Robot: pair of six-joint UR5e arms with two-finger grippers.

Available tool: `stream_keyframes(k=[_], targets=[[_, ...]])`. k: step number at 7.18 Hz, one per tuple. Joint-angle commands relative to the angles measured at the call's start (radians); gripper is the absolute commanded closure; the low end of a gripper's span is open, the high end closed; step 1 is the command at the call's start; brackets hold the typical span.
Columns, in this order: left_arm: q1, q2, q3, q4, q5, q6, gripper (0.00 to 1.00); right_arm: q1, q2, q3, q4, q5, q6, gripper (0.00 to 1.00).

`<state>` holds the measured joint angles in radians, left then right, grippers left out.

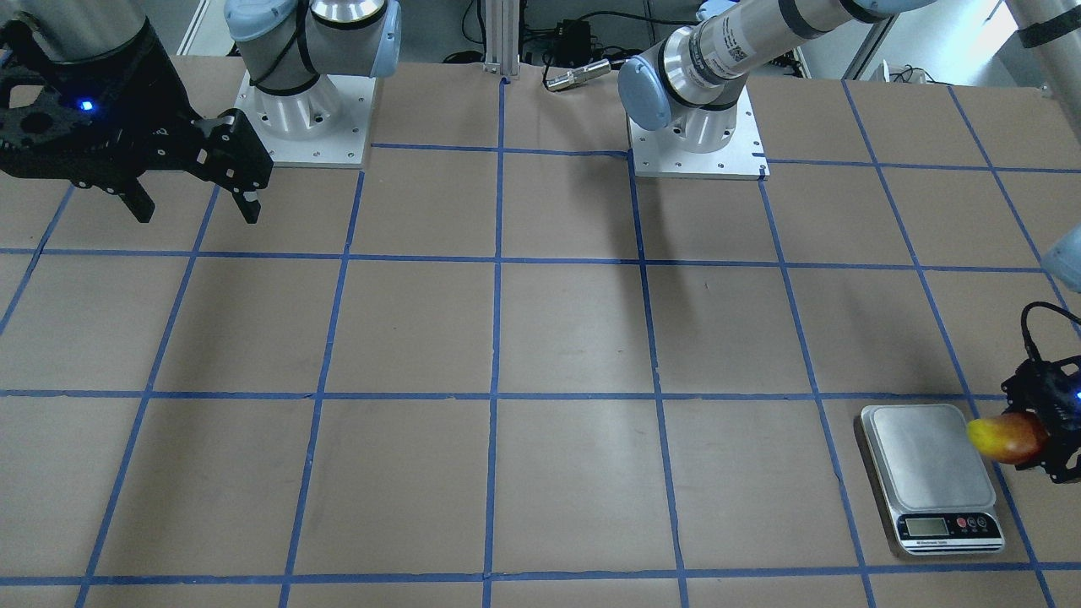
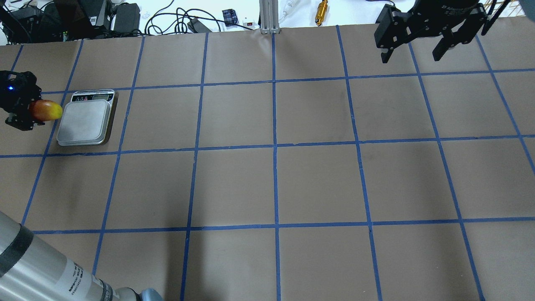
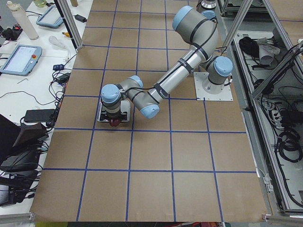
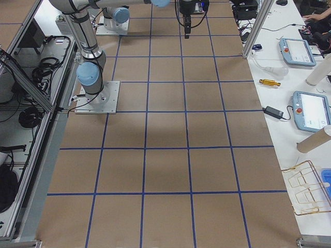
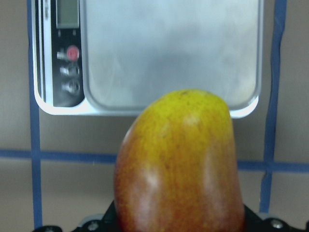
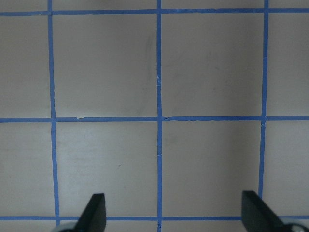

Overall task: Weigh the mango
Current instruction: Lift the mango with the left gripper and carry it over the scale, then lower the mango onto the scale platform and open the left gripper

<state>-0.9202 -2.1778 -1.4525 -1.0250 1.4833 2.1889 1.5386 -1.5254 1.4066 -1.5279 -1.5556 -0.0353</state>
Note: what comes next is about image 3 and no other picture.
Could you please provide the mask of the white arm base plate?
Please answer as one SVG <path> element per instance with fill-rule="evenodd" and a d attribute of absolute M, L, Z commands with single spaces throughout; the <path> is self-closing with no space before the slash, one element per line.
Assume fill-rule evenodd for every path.
<path fill-rule="evenodd" d="M 233 101 L 228 79 L 222 85 L 214 85 L 209 81 L 208 72 L 194 72 L 196 99 L 199 101 Z"/>

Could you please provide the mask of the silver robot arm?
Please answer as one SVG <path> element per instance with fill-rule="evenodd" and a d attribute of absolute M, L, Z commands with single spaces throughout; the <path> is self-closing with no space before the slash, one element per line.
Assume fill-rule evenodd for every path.
<path fill-rule="evenodd" d="M 216 0 L 199 0 L 196 10 L 207 18 L 215 17 Z"/>
<path fill-rule="evenodd" d="M 108 122 L 112 127 L 128 122 L 131 104 L 145 118 L 153 118 L 160 110 L 159 103 L 198 66 L 208 72 L 208 78 L 203 83 L 204 90 L 219 94 L 232 72 L 233 64 L 227 57 L 214 55 L 219 39 L 217 25 L 216 17 L 208 19 L 193 7 L 183 6 L 176 13 L 172 27 L 190 45 L 188 52 L 150 88 L 144 88 L 142 80 L 136 75 L 118 84 L 104 85 L 97 121 Z"/>

